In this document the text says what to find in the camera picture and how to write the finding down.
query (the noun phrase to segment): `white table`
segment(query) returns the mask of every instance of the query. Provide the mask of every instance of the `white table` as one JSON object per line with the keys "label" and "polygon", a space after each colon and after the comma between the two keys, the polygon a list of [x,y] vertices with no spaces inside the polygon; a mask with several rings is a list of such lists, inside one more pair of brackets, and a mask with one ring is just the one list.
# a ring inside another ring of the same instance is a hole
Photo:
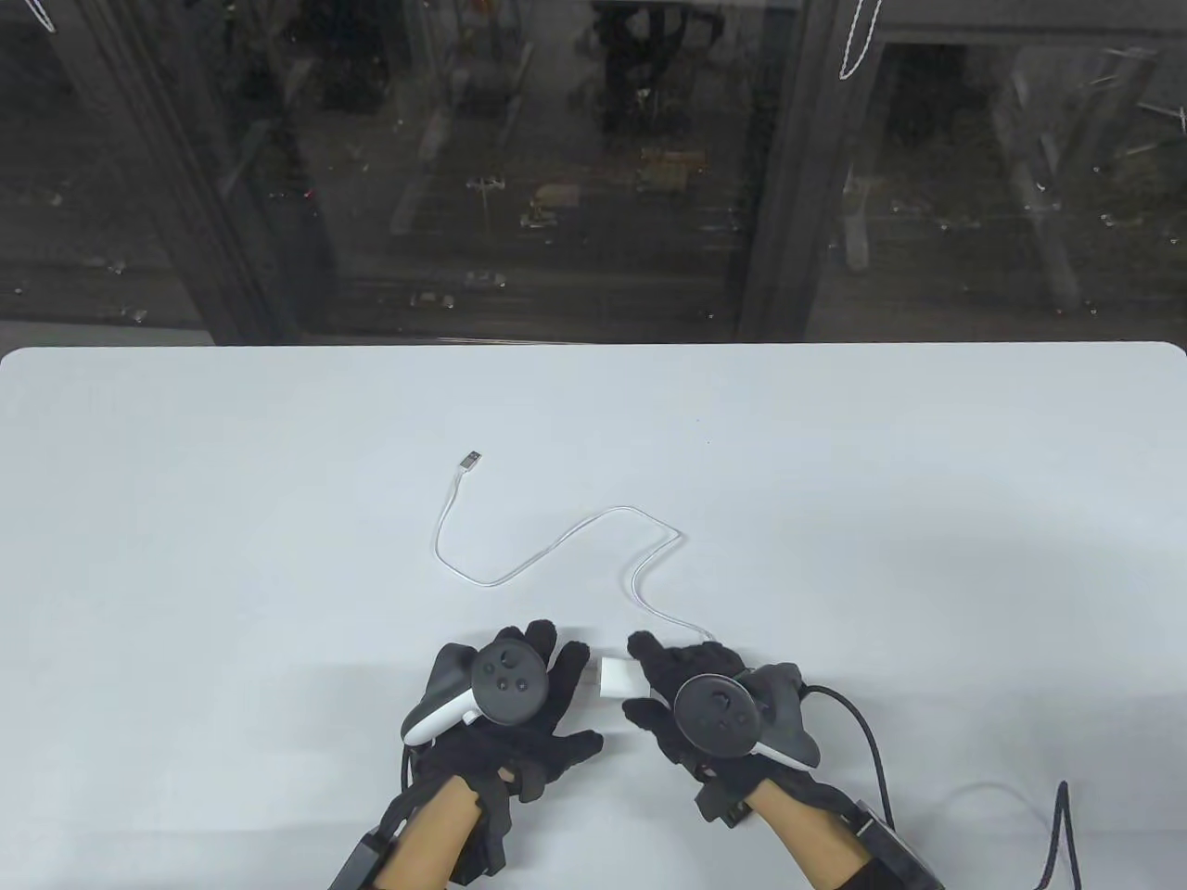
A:
{"label": "white table", "polygon": [[[1167,345],[20,351],[0,364],[0,885],[324,888],[394,793],[437,648],[550,616],[664,627],[850,694],[902,832],[954,888],[1037,879],[1072,782],[1090,888],[1181,881],[1187,362]],[[668,638],[687,641],[679,634]],[[507,888],[804,886],[761,825],[616,708],[598,762],[516,809]],[[864,742],[807,705],[824,774]],[[1056,888],[1069,886],[1065,873]]]}

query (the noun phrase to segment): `black vr controller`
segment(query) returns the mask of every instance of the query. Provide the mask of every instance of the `black vr controller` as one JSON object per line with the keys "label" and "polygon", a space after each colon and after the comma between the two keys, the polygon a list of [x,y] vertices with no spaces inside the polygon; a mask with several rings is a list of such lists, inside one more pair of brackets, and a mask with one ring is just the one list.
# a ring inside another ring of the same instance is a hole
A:
{"label": "black vr controller", "polygon": [[763,665],[738,676],[690,678],[669,703],[685,738],[711,757],[757,755],[793,769],[820,765],[820,748],[804,729],[795,665]]}
{"label": "black vr controller", "polygon": [[437,653],[425,694],[400,727],[400,738],[417,748],[480,717],[514,726],[531,720],[547,697],[548,667],[526,642],[496,640],[480,650],[446,643]]}

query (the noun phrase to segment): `black glove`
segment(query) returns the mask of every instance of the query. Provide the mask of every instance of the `black glove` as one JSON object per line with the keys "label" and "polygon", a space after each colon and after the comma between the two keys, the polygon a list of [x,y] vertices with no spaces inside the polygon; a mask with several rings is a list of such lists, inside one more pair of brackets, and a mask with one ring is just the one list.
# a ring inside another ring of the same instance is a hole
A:
{"label": "black glove", "polygon": [[[627,640],[627,651],[639,661],[652,688],[668,703],[675,699],[686,680],[698,674],[724,674],[732,678],[747,669],[742,657],[721,643],[669,649],[647,631],[631,634]],[[622,711],[628,720],[655,736],[660,750],[672,763],[685,767],[694,778],[706,783],[697,803],[710,821],[721,816],[732,827],[749,812],[742,802],[766,778],[808,806],[846,818],[853,812],[852,801],[844,794],[817,782],[802,770],[758,755],[711,757],[685,737],[672,712],[661,701],[628,699],[622,703]]]}
{"label": "black glove", "polygon": [[[557,646],[557,628],[551,621],[533,621],[527,631],[503,628],[495,638],[522,640],[547,665]],[[443,732],[431,748],[421,748],[414,755],[413,781],[424,776],[461,776],[478,790],[478,784],[507,770],[514,777],[507,783],[508,792],[523,802],[539,797],[546,783],[602,750],[602,736],[592,730],[572,736],[552,735],[573,700],[589,659],[585,643],[565,643],[548,672],[548,697],[533,718],[518,726],[500,726],[480,717],[469,726],[458,725]]]}

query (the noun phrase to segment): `forearm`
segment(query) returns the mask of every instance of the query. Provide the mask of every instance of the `forearm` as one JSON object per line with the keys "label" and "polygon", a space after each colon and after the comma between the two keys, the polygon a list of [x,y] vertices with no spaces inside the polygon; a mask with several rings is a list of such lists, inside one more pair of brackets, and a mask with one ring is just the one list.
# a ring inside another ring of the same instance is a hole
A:
{"label": "forearm", "polygon": [[837,890],[870,860],[839,819],[800,803],[769,778],[747,803],[783,841],[814,890]]}
{"label": "forearm", "polygon": [[481,814],[470,786],[457,776],[449,780],[400,834],[375,879],[377,890],[442,890]]}

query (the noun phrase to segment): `white controller handle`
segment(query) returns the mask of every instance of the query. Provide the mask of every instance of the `white controller handle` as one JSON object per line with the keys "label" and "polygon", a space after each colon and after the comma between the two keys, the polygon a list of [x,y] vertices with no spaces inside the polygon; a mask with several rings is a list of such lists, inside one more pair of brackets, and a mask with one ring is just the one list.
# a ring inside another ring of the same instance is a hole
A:
{"label": "white controller handle", "polygon": [[453,724],[461,721],[470,725],[482,717],[478,703],[474,698],[474,689],[468,688],[455,699],[450,699],[412,729],[404,733],[404,744],[412,748],[426,745],[442,735]]}

